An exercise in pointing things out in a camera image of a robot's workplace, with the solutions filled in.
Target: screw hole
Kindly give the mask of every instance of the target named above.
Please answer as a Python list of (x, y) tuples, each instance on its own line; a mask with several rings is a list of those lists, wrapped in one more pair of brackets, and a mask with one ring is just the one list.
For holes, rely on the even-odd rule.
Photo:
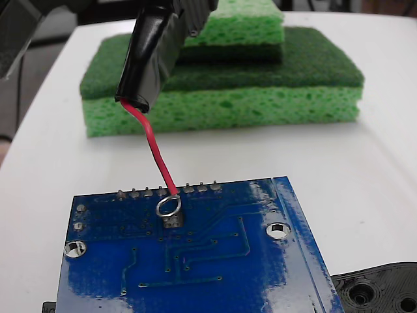
[(373, 289), (365, 284), (358, 284), (349, 292), (349, 297), (359, 306), (366, 305), (371, 302), (374, 296), (375, 294)]
[(68, 258), (79, 258), (87, 251), (87, 246), (82, 241), (70, 241), (64, 247), (64, 254)]
[(414, 312), (417, 308), (417, 303), (414, 299), (405, 298), (401, 301), (400, 307), (404, 312)]
[(273, 223), (266, 227), (266, 234), (276, 240), (282, 240), (286, 238), (290, 233), (288, 225), (282, 223)]

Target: stacked sponges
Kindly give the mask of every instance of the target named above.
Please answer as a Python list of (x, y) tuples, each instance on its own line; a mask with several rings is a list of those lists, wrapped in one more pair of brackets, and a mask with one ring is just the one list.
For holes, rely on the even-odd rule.
[[(221, 0), (186, 41), (148, 116), (154, 131), (354, 121), (362, 73), (317, 30), (282, 21), (271, 0)], [(81, 83), (88, 136), (143, 132), (114, 101), (129, 38), (103, 41)]]

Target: dark green scouring pad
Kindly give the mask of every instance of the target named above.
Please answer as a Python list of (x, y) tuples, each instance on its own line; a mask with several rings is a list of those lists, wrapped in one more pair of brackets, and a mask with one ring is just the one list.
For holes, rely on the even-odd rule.
[[(364, 83), (361, 72), (314, 29), (288, 28), (285, 36), (283, 65), (178, 65), (149, 114), (154, 130), (354, 121)], [(143, 132), (114, 102), (121, 70), (107, 65), (122, 64), (115, 59), (117, 49), (104, 42), (100, 58), (86, 73), (98, 81), (81, 85), (88, 136)]]

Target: white table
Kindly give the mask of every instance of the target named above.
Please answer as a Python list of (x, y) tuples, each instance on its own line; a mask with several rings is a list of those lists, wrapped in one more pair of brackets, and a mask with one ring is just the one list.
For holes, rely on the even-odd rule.
[[(176, 184), (288, 175), (331, 275), (417, 261), (417, 21), (288, 13), (286, 24), (319, 29), (363, 71), (358, 122), (161, 134)], [(79, 83), (101, 40), (133, 26), (77, 28), (0, 169), (2, 312), (56, 299), (73, 195), (163, 184), (144, 137), (85, 136)]]

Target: blue circuit board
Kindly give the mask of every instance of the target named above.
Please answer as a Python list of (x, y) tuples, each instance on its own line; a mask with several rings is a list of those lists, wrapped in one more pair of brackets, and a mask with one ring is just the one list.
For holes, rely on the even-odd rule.
[(74, 197), (85, 253), (64, 255), (56, 312), (343, 312), (286, 177), (203, 187), (181, 188), (180, 228), (158, 190)]

